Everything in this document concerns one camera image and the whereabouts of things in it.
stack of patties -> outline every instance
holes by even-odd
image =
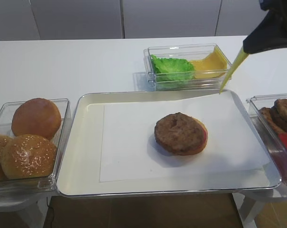
[[[278,99],[272,108],[262,108],[261,113],[277,133],[287,133],[287,99]]]

burger patty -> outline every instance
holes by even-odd
[[[278,99],[274,103],[274,107],[282,119],[287,121],[287,99]]]
[[[273,122],[280,127],[282,130],[287,132],[287,121],[285,121],[278,113],[277,109],[275,107],[272,107],[270,110],[271,117],[273,119]]]
[[[278,127],[278,126],[273,122],[273,119],[272,119],[272,117],[271,117],[270,111],[271,111],[270,108],[265,108],[265,107],[263,107],[262,109],[260,109],[260,113],[263,115],[263,117],[266,119],[266,121],[268,122],[268,124],[270,125],[270,127],[273,129],[273,131],[274,131],[276,134],[286,133],[284,130],[282,130],[280,127]]]
[[[187,155],[205,143],[206,133],[194,118],[176,113],[156,123],[155,138],[167,151],[175,155]]]

